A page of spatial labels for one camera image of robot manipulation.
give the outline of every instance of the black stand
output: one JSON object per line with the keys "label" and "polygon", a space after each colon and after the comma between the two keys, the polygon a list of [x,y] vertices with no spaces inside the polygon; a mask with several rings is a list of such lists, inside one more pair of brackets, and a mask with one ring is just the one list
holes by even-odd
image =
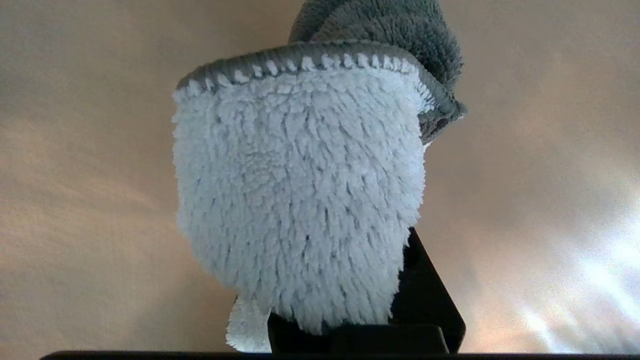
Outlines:
{"label": "black stand", "polygon": [[269,317],[274,354],[447,354],[457,353],[465,322],[440,280],[415,229],[404,250],[400,287],[385,326],[344,326],[309,335],[278,315]]}

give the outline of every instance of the mop pad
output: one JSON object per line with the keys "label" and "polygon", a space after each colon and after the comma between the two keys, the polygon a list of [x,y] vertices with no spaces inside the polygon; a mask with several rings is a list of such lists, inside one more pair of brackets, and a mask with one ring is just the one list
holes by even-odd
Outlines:
{"label": "mop pad", "polygon": [[461,65],[436,1],[309,0],[288,45],[180,81],[177,222],[237,291],[230,345],[270,352],[272,312],[310,334],[388,323]]}

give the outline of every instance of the ceiling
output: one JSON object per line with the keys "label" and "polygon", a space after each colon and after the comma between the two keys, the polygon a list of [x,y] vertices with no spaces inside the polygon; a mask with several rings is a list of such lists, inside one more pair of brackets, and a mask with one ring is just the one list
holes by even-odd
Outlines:
{"label": "ceiling", "polygon": [[[3,1],[0,357],[230,350],[175,225],[171,98],[301,1]],[[443,2],[469,108],[417,226],[465,352],[640,352],[640,3]]]}

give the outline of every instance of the gray microfiber cloth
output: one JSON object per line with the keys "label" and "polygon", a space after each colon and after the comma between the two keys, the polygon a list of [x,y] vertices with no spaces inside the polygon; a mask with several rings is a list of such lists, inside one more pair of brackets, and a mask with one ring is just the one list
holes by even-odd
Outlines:
{"label": "gray microfiber cloth", "polygon": [[460,69],[436,1],[309,0],[289,45],[180,81],[177,221],[238,293],[230,345],[269,352],[271,312],[311,334],[388,323]]}

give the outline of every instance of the fluffy fabric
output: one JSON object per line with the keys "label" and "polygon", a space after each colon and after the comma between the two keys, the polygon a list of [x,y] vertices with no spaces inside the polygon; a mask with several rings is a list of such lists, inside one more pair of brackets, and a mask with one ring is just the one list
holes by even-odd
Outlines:
{"label": "fluffy fabric", "polygon": [[255,301],[237,298],[229,315],[227,344],[241,352],[270,353],[267,329],[270,314],[262,312]]}
{"label": "fluffy fabric", "polygon": [[402,59],[322,59],[191,81],[174,117],[178,223],[195,255],[312,334],[388,322],[424,189],[417,114],[432,99]]}

